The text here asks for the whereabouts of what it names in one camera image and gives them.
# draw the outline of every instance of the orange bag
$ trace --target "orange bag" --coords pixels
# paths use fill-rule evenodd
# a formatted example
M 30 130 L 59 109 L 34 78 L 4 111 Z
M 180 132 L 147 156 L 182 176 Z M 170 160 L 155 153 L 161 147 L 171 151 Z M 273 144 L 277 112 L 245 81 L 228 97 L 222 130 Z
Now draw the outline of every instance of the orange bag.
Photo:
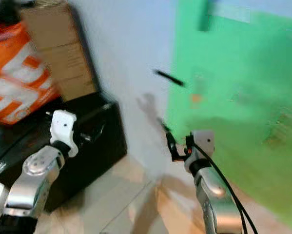
M 24 25 L 0 25 L 0 122 L 14 124 L 58 96 Z

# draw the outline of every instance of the cardboard box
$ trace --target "cardboard box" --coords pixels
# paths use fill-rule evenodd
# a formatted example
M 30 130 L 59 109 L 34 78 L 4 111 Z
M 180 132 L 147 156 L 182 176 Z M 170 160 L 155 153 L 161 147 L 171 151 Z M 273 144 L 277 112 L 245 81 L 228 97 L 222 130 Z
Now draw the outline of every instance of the cardboard box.
M 69 5 L 23 9 L 21 16 L 64 100 L 95 92 Z

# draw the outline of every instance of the green backdrop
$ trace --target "green backdrop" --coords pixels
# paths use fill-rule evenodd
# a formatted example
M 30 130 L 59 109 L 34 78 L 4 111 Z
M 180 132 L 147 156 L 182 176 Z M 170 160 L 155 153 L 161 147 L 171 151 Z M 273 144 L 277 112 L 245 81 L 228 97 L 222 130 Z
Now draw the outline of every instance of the green backdrop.
M 211 16 L 180 0 L 168 119 L 181 141 L 213 129 L 227 177 L 292 227 L 292 19 L 251 12 L 250 23 Z

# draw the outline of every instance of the black cable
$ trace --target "black cable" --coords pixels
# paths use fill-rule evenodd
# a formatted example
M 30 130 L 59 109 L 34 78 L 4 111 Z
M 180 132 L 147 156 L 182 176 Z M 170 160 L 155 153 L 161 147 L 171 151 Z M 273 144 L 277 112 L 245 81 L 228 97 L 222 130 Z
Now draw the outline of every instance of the black cable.
M 254 234 L 258 234 L 257 230 L 256 230 L 256 227 L 254 225 L 254 223 L 252 222 L 249 214 L 247 213 L 247 211 L 245 210 L 245 208 L 243 207 L 243 205 L 241 204 L 239 198 L 236 196 L 236 194 L 234 193 L 234 190 L 232 189 L 232 187 L 230 186 L 229 182 L 227 181 L 227 179 L 225 178 L 225 176 L 223 175 L 223 173 L 221 172 L 221 170 L 218 168 L 218 166 L 214 163 L 214 161 L 211 159 L 210 156 L 207 155 L 206 152 L 204 152 L 199 146 L 197 146 L 197 144 L 194 144 L 194 146 L 200 151 L 200 153 L 203 154 L 203 156 L 205 156 L 211 163 L 211 165 L 214 167 L 214 169 L 217 171 L 217 173 L 220 175 L 220 177 L 222 178 L 222 180 L 225 182 L 226 186 L 228 187 L 230 193 L 232 194 L 235 202 L 236 202 L 236 205 L 237 205 L 237 208 L 238 210 L 240 211 L 240 214 L 241 214 L 241 220 L 242 220 L 242 226 L 243 226 L 243 229 L 244 229 L 244 232 L 245 234 L 247 233 L 247 228 L 246 228 L 246 225 L 245 225 L 245 222 L 244 222 L 244 217 L 243 217 L 243 214 L 242 212 L 244 213 L 244 215 L 246 216 Z

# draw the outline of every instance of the tiled floor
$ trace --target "tiled floor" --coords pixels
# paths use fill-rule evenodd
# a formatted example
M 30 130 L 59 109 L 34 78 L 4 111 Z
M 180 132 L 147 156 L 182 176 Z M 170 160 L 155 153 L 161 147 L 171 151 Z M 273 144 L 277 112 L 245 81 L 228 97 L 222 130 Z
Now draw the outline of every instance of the tiled floor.
M 169 196 L 170 183 L 150 180 L 140 164 L 126 156 L 67 204 L 44 214 L 35 233 L 204 234 L 201 210 L 181 208 Z M 292 234 L 266 209 L 237 192 L 260 234 Z

